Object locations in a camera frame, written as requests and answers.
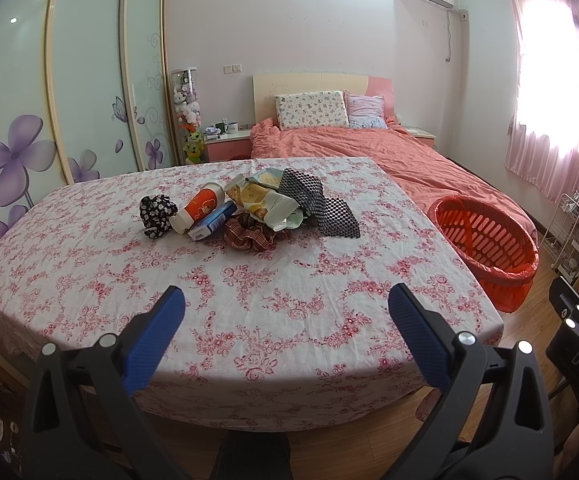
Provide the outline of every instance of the pink curtain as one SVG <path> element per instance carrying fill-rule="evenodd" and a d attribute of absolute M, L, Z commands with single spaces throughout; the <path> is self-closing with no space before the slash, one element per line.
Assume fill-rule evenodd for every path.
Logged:
<path fill-rule="evenodd" d="M 551 200 L 579 189 L 579 0 L 512 0 L 519 75 L 505 167 Z"/>

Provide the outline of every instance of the metal screw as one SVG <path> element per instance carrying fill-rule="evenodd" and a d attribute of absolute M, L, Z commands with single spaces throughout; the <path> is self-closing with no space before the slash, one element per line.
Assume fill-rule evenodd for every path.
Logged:
<path fill-rule="evenodd" d="M 43 355 L 51 355 L 56 351 L 56 345 L 53 343 L 47 343 L 43 346 Z"/>
<path fill-rule="evenodd" d="M 114 346 L 116 344 L 116 335 L 105 334 L 100 339 L 98 339 L 98 344 L 103 348 L 109 348 L 110 346 Z"/>
<path fill-rule="evenodd" d="M 458 341 L 465 346 L 471 346 L 476 342 L 476 337 L 469 332 L 461 332 L 458 334 Z"/>
<path fill-rule="evenodd" d="M 529 341 L 519 341 L 519 350 L 524 354 L 531 354 L 531 343 Z"/>

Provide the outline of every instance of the brown scrunchie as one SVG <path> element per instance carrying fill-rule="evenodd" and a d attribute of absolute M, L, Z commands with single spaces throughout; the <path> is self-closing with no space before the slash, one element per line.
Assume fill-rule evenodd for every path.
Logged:
<path fill-rule="evenodd" d="M 243 211 L 224 223 L 224 241 L 234 249 L 267 251 L 274 241 L 289 238 L 289 229 L 273 231 L 264 223 L 254 220 L 247 211 Z"/>

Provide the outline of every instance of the black floral scrunchie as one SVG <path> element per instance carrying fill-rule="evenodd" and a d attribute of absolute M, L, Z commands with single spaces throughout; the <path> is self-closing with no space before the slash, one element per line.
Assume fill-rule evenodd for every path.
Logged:
<path fill-rule="evenodd" d="M 140 201 L 140 218 L 146 227 L 144 235 L 160 238 L 172 229 L 170 217 L 178 213 L 178 206 L 167 195 L 143 196 Z"/>

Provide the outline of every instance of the yellow snack wrapper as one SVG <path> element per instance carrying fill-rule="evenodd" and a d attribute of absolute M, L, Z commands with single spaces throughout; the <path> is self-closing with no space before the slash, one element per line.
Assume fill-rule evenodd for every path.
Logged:
<path fill-rule="evenodd" d="M 242 173 L 224 187 L 224 192 L 240 207 L 247 209 L 252 217 L 274 231 L 285 229 L 287 217 L 298 209 L 298 202 L 293 198 L 249 182 Z"/>

